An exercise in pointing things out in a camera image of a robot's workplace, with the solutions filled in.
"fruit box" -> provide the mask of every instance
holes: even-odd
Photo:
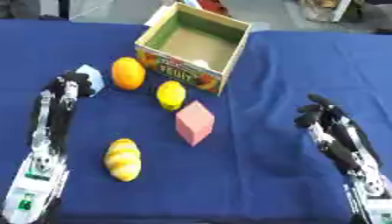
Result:
[[[220,95],[247,42],[250,24],[175,3],[136,41],[147,68]]]

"light blue block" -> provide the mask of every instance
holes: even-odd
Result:
[[[97,95],[105,87],[105,82],[103,81],[100,71],[91,66],[83,65],[76,70],[76,73],[88,74],[88,80],[92,83],[91,88],[95,91],[90,97]]]

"blue table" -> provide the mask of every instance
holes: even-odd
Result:
[[[201,100],[216,116],[211,136],[192,148],[148,85],[125,92],[110,83],[111,63],[134,56],[133,43],[145,27],[13,20],[1,21],[0,31],[1,199],[29,151],[25,137],[33,99],[52,78],[82,64],[100,69],[108,87],[78,102],[69,131],[71,174],[62,205],[69,223],[347,222],[341,176],[293,123],[296,107],[308,102],[310,92],[352,115],[392,178],[391,37],[251,35],[222,97],[189,88],[187,101]],[[148,83],[162,81],[148,75]],[[109,144],[120,137],[134,139],[142,152],[141,175],[131,183],[116,181],[102,165]]]

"pink foam block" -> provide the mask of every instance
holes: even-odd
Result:
[[[176,129],[191,146],[195,146],[211,133],[214,120],[214,115],[203,104],[193,101],[176,114]]]

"white ball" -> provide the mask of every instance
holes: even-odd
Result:
[[[204,68],[210,69],[210,66],[208,65],[208,63],[203,59],[195,59],[192,61],[192,63],[198,67],[204,67]]]

